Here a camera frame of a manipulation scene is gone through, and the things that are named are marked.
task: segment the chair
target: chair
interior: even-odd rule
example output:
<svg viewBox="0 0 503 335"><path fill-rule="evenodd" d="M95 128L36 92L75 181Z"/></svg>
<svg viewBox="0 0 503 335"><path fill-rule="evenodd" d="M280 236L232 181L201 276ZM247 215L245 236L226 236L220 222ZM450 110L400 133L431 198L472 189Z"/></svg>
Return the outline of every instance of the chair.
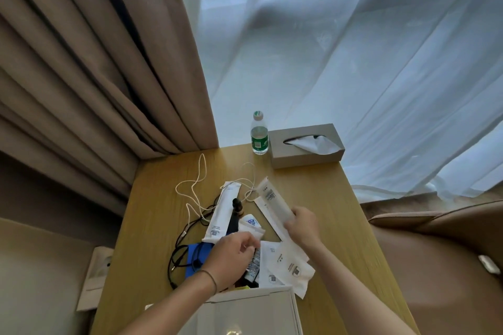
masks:
<svg viewBox="0 0 503 335"><path fill-rule="evenodd" d="M369 220L422 335L503 334L503 200Z"/></svg>

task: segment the wooden desk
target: wooden desk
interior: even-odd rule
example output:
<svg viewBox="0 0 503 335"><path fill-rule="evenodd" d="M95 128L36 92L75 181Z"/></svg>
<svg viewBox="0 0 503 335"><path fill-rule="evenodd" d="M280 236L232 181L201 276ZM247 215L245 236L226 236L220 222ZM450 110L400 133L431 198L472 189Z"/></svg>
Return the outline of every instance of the wooden desk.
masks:
<svg viewBox="0 0 503 335"><path fill-rule="evenodd" d="M196 179L200 153L147 161L138 169L92 335L117 333L142 313L145 305L170 293L167 263L176 238L187 223L188 201L178 196L174 187L182 180ZM419 333L339 163L274 170L269 155L253 154L248 144L202 153L206 156L208 175L195 188L202 205L213 202L225 181L251 179L251 166L242 164L254 163L255 184L269 176L290 206L303 205L313 210L326 246ZM190 191L190 183L183 188ZM242 186L240 197L245 191ZM264 239L279 240L254 203L244 204L244 211L252 213L266 229ZM199 242L204 232L205 228L196 225L184 243ZM181 283L184 270L176 272L173 280ZM309 282L304 300L297 298L297 305L305 335L346 333L317 274Z"/></svg>

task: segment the wall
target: wall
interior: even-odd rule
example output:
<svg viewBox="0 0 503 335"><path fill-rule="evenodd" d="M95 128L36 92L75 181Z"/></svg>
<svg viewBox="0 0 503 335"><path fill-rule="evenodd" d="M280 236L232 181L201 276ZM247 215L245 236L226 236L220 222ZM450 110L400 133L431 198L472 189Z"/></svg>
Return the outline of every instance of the wall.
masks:
<svg viewBox="0 0 503 335"><path fill-rule="evenodd" d="M0 323L5 334L80 335L76 313L94 246L0 219Z"/></svg>
<svg viewBox="0 0 503 335"><path fill-rule="evenodd" d="M122 219L0 153L0 218L115 247Z"/></svg>

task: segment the white sheer curtain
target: white sheer curtain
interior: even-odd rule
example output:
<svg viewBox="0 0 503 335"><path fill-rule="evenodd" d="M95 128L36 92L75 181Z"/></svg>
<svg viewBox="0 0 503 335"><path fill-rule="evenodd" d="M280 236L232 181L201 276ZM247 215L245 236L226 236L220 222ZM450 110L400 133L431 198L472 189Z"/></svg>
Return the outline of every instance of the white sheer curtain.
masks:
<svg viewBox="0 0 503 335"><path fill-rule="evenodd" d="M332 122L360 201L503 179L503 0L184 1L221 146L261 109Z"/></svg>

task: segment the bracelet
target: bracelet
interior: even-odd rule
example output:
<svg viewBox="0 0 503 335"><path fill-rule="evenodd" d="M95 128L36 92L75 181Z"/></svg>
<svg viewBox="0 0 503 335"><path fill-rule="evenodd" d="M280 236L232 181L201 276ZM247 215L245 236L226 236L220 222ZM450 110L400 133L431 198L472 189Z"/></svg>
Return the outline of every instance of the bracelet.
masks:
<svg viewBox="0 0 503 335"><path fill-rule="evenodd" d="M218 287L217 287L217 282L215 281L215 278L213 278L213 276L207 270L199 269L196 273L199 273L199 272L206 273L207 275L210 276L211 280L213 281L213 285L215 285L215 292L213 293L213 295L217 294L218 293Z"/></svg>

